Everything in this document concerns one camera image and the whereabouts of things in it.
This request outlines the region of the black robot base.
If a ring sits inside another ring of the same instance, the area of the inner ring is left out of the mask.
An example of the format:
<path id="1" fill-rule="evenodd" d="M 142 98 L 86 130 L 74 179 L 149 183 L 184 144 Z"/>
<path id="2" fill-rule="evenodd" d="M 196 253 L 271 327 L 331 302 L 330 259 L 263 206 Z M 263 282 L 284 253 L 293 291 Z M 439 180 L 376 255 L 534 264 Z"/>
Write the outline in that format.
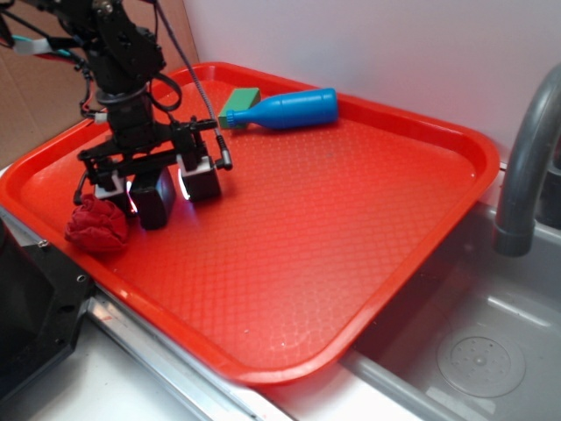
<path id="1" fill-rule="evenodd" d="M 74 350 L 92 278 L 55 246 L 18 243 L 1 224 L 1 401 Z"/>

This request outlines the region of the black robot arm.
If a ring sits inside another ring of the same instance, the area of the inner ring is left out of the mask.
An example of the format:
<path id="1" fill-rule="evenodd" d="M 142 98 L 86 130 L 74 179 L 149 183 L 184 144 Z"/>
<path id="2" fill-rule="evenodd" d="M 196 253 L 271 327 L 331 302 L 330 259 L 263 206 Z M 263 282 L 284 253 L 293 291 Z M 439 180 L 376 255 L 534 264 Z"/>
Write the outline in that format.
<path id="1" fill-rule="evenodd" d="M 157 36 L 135 25 L 120 1 L 32 1 L 35 9 L 57 17 L 66 37 L 53 37 L 9 11 L 1 3 L 1 18 L 10 18 L 39 35 L 17 39 L 1 24 L 1 45 L 29 54 L 73 64 L 82 73 L 86 90 L 80 102 L 84 118 L 107 124 L 110 136 L 98 146 L 79 152 L 84 166 L 81 183 L 89 182 L 96 197 L 123 212 L 166 212 L 174 203 L 170 167 L 180 171 L 188 199 L 215 198 L 221 188 L 217 170 L 232 167 L 221 134 L 216 136 L 220 158 L 209 155 L 202 133 L 217 131 L 215 116 L 177 120 L 181 101 L 164 105 L 153 95 L 154 81 L 177 96 L 181 88 L 163 74 L 166 66 Z"/>

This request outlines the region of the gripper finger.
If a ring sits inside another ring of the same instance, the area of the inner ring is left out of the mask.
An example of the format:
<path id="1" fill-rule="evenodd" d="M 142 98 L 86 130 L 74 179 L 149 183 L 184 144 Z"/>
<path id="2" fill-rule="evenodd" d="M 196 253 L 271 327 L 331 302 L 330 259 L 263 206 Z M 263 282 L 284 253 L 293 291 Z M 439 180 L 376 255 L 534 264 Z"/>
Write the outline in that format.
<path id="1" fill-rule="evenodd" d="M 93 194 L 97 199 L 110 201 L 125 215 L 135 215 L 136 207 L 129 195 L 131 183 L 117 171 L 113 171 L 104 185 L 96 184 Z"/>
<path id="2" fill-rule="evenodd" d="M 204 155 L 193 170 L 187 170 L 179 154 L 176 160 L 181 193 L 186 200 L 201 202 L 221 195 L 217 169 L 208 155 Z"/>

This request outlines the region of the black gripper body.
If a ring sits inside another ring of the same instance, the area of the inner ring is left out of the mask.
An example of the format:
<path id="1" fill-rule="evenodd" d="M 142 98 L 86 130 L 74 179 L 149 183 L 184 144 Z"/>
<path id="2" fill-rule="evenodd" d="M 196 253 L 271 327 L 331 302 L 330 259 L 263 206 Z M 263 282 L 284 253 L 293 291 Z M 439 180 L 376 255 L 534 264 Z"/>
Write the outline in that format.
<path id="1" fill-rule="evenodd" d="M 173 112 L 181 101 L 164 105 L 149 92 L 99 92 L 97 100 L 105 108 L 110 136 L 78 153 L 85 179 L 121 180 L 175 164 L 184 180 L 216 180 L 217 165 L 202 138 L 217 129 L 216 120 L 193 116 L 180 121 Z"/>

